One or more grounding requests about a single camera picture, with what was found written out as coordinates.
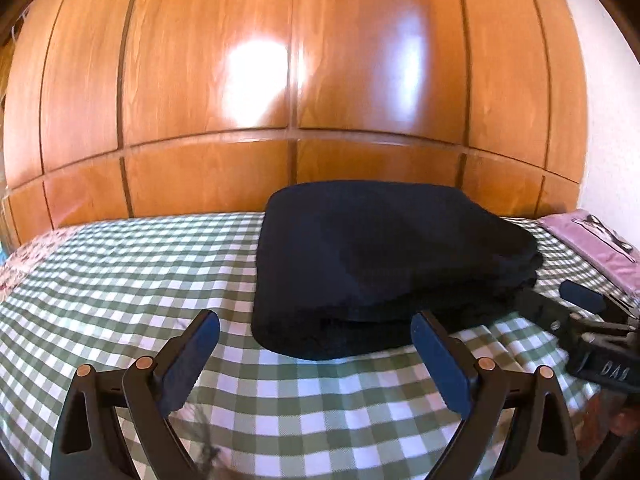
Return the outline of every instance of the bed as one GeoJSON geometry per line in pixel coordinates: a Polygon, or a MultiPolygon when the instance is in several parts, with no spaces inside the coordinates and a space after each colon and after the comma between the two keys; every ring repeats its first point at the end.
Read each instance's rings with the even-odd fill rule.
{"type": "MultiPolygon", "coordinates": [[[[4,264],[0,442],[25,478],[48,478],[58,415],[79,365],[127,367],[181,333],[202,308],[219,315],[220,342],[172,425],[196,459],[207,440],[220,448],[216,478],[424,478],[459,418],[412,346],[310,362],[252,338],[262,218],[96,222],[36,238],[4,264]]],[[[534,234],[545,257],[537,290],[557,298],[558,285],[571,279],[623,297],[535,221],[511,221],[534,234]]],[[[511,314],[457,336],[503,368],[553,367],[580,425],[598,389],[564,373],[566,355],[548,333],[511,314]]],[[[509,418],[503,412],[478,478],[488,478],[509,418]]],[[[154,478],[125,411],[120,421],[140,477],[154,478]]]]}

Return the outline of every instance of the green and white gingham fabric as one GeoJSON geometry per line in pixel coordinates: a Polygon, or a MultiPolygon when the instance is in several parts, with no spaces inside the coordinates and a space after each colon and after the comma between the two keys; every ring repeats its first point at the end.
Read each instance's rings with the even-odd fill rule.
{"type": "MultiPolygon", "coordinates": [[[[274,354],[251,336],[255,250],[262,213],[207,214],[89,224],[0,304],[0,442],[29,479],[49,476],[56,423],[76,367],[128,367],[157,352],[201,308],[218,313],[220,342],[191,402],[172,424],[196,457],[202,429],[220,448],[216,478],[424,478],[459,418],[446,410],[415,349],[310,362],[274,354]]],[[[620,292],[535,222],[545,256],[538,289],[567,278],[620,292]]],[[[515,314],[458,336],[503,368],[558,373],[570,412],[596,388],[562,371],[553,337],[515,314]]],[[[136,468],[154,478],[126,410],[136,468]]],[[[510,412],[487,452],[487,478],[510,412]]]]}

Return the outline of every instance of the metal screw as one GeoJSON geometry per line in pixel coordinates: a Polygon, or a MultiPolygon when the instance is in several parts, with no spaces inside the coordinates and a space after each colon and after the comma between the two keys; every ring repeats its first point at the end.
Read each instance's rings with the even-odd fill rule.
{"type": "Polygon", "coordinates": [[[89,365],[80,365],[78,370],[76,370],[76,374],[78,377],[85,377],[91,373],[91,367],[89,365]]]}
{"type": "Polygon", "coordinates": [[[153,363],[154,360],[148,355],[145,355],[136,361],[136,368],[138,370],[146,370],[147,368],[151,368],[153,363]]]}
{"type": "Polygon", "coordinates": [[[478,359],[478,366],[489,372],[495,368],[495,361],[489,357],[481,357],[478,359]]]}
{"type": "Polygon", "coordinates": [[[554,376],[554,371],[548,366],[541,366],[540,375],[542,375],[545,379],[550,379],[554,376]]]}

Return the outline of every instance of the black fabric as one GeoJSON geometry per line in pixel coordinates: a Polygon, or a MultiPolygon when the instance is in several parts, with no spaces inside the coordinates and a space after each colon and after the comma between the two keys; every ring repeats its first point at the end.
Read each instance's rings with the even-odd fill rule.
{"type": "Polygon", "coordinates": [[[252,332],[269,350],[313,360],[404,346],[421,309],[450,333],[503,316],[541,264],[527,230],[455,188],[292,186],[266,207],[252,332]]]}

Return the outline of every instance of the patterned blanket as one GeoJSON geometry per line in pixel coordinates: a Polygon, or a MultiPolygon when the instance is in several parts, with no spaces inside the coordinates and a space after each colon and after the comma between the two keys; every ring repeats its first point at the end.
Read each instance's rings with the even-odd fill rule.
{"type": "MultiPolygon", "coordinates": [[[[513,220],[545,257],[537,288],[567,278],[613,285],[533,221],[513,220]]],[[[459,423],[412,346],[309,362],[251,336],[262,214],[208,214],[89,224],[64,241],[0,304],[0,442],[29,479],[48,478],[58,416],[79,365],[127,367],[157,352],[201,308],[220,343],[172,424],[191,456],[220,448],[216,478],[424,478],[459,423]]],[[[562,371],[555,339],[511,314],[458,334],[503,368],[553,367],[575,423],[596,388],[562,371]]],[[[487,478],[504,440],[503,413],[478,469],[487,478]]],[[[142,479],[154,478],[130,423],[121,424],[142,479]]]]}

